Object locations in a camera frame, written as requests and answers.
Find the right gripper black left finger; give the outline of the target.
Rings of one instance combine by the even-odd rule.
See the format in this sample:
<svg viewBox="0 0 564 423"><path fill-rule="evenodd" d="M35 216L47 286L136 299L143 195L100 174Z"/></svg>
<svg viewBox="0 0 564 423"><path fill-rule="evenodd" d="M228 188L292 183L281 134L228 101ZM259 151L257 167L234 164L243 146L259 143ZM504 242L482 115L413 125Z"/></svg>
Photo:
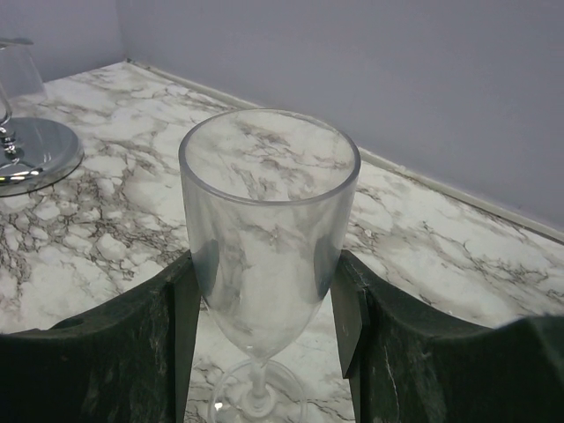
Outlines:
<svg viewBox="0 0 564 423"><path fill-rule="evenodd" d="M190 253L48 330L1 336L3 422L181 422L200 292Z"/></svg>

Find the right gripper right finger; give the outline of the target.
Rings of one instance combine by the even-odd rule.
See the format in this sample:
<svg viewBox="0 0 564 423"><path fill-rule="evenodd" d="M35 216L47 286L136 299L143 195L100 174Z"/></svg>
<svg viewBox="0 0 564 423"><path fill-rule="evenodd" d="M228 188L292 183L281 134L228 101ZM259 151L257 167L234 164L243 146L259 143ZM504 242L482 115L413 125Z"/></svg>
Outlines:
<svg viewBox="0 0 564 423"><path fill-rule="evenodd" d="M330 292L357 421L562 421L561 317L497 329L468 323L384 281L349 251Z"/></svg>

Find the clear wine glass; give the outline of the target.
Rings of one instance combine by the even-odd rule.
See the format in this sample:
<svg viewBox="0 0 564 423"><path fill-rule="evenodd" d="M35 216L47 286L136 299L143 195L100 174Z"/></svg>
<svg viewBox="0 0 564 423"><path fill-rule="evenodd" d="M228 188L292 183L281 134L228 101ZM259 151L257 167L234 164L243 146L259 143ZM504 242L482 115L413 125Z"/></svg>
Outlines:
<svg viewBox="0 0 564 423"><path fill-rule="evenodd" d="M27 38L1 38L1 86L8 100L46 95L43 79L34 64Z"/></svg>
<svg viewBox="0 0 564 423"><path fill-rule="evenodd" d="M306 329L330 289L360 152L314 117L251 108L196 125L178 157L200 293L245 355L217 382L208 420L302 422L302 385L275 356Z"/></svg>

